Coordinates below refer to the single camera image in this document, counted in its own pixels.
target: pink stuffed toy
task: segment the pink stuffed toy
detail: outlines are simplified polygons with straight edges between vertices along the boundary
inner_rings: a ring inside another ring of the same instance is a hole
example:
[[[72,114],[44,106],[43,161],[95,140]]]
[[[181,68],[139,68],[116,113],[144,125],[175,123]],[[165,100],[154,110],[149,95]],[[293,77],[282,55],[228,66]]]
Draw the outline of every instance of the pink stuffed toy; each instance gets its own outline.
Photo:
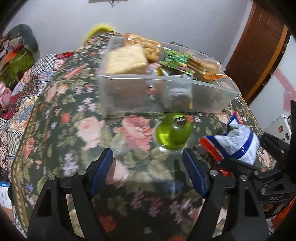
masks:
[[[7,110],[10,104],[11,90],[6,88],[4,82],[0,82],[0,105],[3,110]]]

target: transparent plastic bin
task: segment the transparent plastic bin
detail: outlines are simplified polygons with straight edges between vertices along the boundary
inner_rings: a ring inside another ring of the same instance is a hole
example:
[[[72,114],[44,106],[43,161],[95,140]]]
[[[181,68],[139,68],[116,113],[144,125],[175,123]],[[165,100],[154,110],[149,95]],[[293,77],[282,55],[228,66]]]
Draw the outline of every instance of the transparent plastic bin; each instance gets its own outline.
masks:
[[[124,41],[125,38],[112,37],[100,65],[98,84],[105,117],[119,113],[220,112],[240,94],[228,77],[220,78],[218,85],[214,85],[180,77],[105,73],[108,52],[122,47]],[[162,44],[201,59],[208,58],[181,46]]]

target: bottle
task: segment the bottle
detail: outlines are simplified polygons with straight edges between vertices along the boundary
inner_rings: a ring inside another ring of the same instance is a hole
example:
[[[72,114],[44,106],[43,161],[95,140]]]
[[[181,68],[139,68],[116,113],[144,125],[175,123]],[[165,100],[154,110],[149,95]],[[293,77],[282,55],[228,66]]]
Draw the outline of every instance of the bottle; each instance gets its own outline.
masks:
[[[155,130],[156,141],[169,150],[180,150],[186,144],[192,126],[183,114],[168,114]]]

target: wooden door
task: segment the wooden door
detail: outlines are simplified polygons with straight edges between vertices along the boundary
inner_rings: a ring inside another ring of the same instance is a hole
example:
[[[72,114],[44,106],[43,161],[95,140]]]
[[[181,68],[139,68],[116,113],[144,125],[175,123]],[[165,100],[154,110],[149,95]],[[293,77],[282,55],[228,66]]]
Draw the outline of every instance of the wooden door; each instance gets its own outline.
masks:
[[[246,101],[255,93],[275,63],[287,28],[268,9],[253,4],[249,20],[226,74],[232,78]]]

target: floral tablecloth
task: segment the floral tablecloth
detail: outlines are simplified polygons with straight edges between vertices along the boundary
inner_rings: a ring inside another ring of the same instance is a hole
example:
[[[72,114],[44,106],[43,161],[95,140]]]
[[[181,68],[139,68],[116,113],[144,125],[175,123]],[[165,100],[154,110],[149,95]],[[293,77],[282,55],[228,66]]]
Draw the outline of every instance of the floral tablecloth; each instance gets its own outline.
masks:
[[[181,164],[181,152],[160,151],[153,141],[153,128],[165,114],[103,119],[96,74],[108,40],[114,35],[120,34],[103,34],[82,45],[56,72],[34,105],[12,164],[17,215],[27,232],[47,177],[66,177],[86,169],[109,147],[115,159],[105,189],[93,202],[110,239],[183,241],[199,214],[202,199]],[[204,135],[226,131],[235,110],[244,124],[256,134],[262,133],[241,96],[221,113],[188,115],[193,137],[187,146],[198,159],[212,164],[212,157],[198,141]],[[256,164],[267,170],[274,161],[260,149]],[[82,236],[70,195],[67,200],[74,230]]]

